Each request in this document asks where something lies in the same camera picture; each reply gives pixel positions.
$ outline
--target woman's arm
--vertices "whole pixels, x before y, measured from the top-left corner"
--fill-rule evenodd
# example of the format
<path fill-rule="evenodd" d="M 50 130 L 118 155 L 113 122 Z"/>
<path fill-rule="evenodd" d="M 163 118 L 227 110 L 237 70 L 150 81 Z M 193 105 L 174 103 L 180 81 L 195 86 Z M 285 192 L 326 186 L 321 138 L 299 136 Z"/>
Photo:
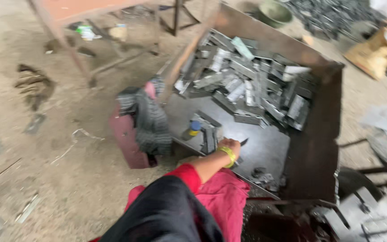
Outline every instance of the woman's arm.
<path fill-rule="evenodd" d="M 237 140 L 225 138 L 218 143 L 218 147 L 228 147 L 231 149 L 235 155 L 235 160 L 240 155 L 241 146 Z M 195 168 L 201 179 L 201 183 L 204 184 L 221 168 L 230 164 L 231 158 L 225 151 L 217 150 L 206 157 L 196 159 L 189 163 Z"/>

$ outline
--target rusty table leg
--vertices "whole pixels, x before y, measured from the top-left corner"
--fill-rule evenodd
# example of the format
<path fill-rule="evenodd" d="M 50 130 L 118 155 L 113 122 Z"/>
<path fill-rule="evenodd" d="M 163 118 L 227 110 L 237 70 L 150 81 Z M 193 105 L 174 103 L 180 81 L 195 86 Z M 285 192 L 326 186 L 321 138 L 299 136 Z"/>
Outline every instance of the rusty table leg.
<path fill-rule="evenodd" d="M 180 10 L 183 5 L 183 0 L 175 0 L 175 10 L 174 10 L 174 36 L 177 36 L 179 29 L 179 19 L 180 19 Z"/>

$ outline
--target gray striped fabric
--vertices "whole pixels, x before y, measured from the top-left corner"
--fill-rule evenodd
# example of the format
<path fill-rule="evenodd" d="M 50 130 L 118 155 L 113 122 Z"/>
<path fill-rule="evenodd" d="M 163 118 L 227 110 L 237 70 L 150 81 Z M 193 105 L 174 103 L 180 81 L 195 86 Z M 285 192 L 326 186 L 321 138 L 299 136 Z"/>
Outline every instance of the gray striped fabric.
<path fill-rule="evenodd" d="M 170 155 L 172 139 L 164 110 L 139 87 L 130 86 L 117 95 L 119 116 L 134 114 L 140 150 L 151 155 Z"/>

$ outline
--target dusty floor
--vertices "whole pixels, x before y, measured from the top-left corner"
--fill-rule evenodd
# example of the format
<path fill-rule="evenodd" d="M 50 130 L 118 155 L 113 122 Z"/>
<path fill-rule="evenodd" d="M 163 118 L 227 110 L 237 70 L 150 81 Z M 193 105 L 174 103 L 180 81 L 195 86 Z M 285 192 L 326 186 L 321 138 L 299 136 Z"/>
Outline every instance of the dusty floor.
<path fill-rule="evenodd" d="M 238 9 L 245 7 L 238 0 L 228 2 Z M 160 56 L 144 54 L 105 72 L 98 78 L 98 88 L 91 90 L 66 52 L 43 54 L 46 35 L 25 1 L 0 0 L 0 137 L 5 148 L 0 172 L 20 159 L 0 176 L 0 217 L 6 221 L 0 241 L 92 239 L 121 216 L 132 187 L 149 184 L 175 167 L 177 158 L 170 158 L 156 168 L 130 170 L 115 144 L 108 117 L 115 95 L 127 86 L 143 85 L 195 35 L 196 28 L 181 31 L 177 38 L 162 32 Z M 303 30 L 294 22 L 282 31 L 298 37 Z M 148 36 L 145 30 L 138 33 Z M 370 79 L 346 62 L 338 45 L 315 40 L 313 47 L 347 64 L 339 142 L 364 137 L 366 131 L 358 120 L 369 106 L 387 104 L 387 78 Z M 102 47 L 95 61 L 82 58 L 96 65 L 112 57 L 107 50 Z M 13 88 L 19 63 L 40 68 L 57 82 L 54 95 L 41 107 L 47 119 L 35 136 L 23 133 L 32 112 Z M 71 134 L 79 128 L 105 140 L 79 134 L 71 151 L 52 163 L 72 145 Z M 368 145 L 341 151 L 340 160 L 341 165 L 354 168 L 378 165 Z M 39 205 L 24 223 L 15 223 L 16 215 L 36 192 L 42 199 Z"/>

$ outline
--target red sleeve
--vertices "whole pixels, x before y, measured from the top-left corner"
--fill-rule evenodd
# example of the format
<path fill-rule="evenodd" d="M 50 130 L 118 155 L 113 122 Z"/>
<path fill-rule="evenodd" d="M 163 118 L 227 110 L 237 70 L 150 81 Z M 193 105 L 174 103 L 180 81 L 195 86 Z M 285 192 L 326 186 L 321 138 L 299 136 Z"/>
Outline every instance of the red sleeve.
<path fill-rule="evenodd" d="M 180 178 L 194 194 L 198 192 L 201 186 L 201 178 L 191 164 L 183 164 L 164 176 Z"/>

